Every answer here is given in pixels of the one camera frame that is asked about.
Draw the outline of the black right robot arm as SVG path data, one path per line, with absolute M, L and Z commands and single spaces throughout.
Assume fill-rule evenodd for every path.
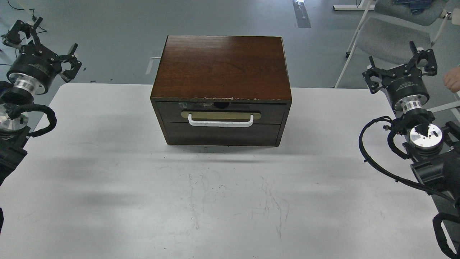
M 437 62 L 432 49 L 419 50 L 409 42 L 413 57 L 406 64 L 391 69 L 375 66 L 373 57 L 363 72 L 372 94 L 383 91 L 393 112 L 401 116 L 391 119 L 381 116 L 368 122 L 358 138 L 364 162 L 382 174 L 409 187 L 436 195 L 450 202 L 459 211 L 459 126 L 449 121 L 443 127 L 435 125 L 434 114 L 423 106 L 430 96 L 422 76 L 437 75 Z M 366 151 L 363 136 L 375 123 L 386 122 L 387 144 L 402 159 L 412 160 L 411 170 L 417 182 L 397 176 L 379 165 Z

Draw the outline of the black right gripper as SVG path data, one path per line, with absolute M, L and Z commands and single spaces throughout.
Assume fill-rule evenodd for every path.
M 403 110 L 403 99 L 414 97 L 421 105 L 430 98 L 422 76 L 437 75 L 437 61 L 432 49 L 418 50 L 413 41 L 409 41 L 413 57 L 402 66 L 400 78 L 390 70 L 377 68 L 373 56 L 369 56 L 370 67 L 362 73 L 371 94 L 386 89 L 386 96 L 394 111 Z

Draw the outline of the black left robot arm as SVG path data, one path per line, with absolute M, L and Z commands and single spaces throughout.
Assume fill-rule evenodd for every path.
M 41 17 L 33 25 L 17 20 L 2 35 L 3 44 L 18 49 L 20 54 L 7 72 L 7 81 L 1 81 L 1 183 L 27 155 L 24 146 L 28 138 L 42 136 L 56 127 L 55 112 L 46 105 L 35 104 L 34 96 L 46 94 L 57 75 L 71 82 L 82 66 L 75 55 L 77 44 L 67 54 L 58 55 L 41 43 L 36 31 L 41 22 Z M 44 113 L 49 124 L 31 131 L 27 125 L 30 112 Z

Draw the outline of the person's bare hand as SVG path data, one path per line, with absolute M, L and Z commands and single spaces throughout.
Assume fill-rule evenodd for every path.
M 460 90 L 460 67 L 456 66 L 450 69 L 442 78 L 443 84 L 452 93 Z

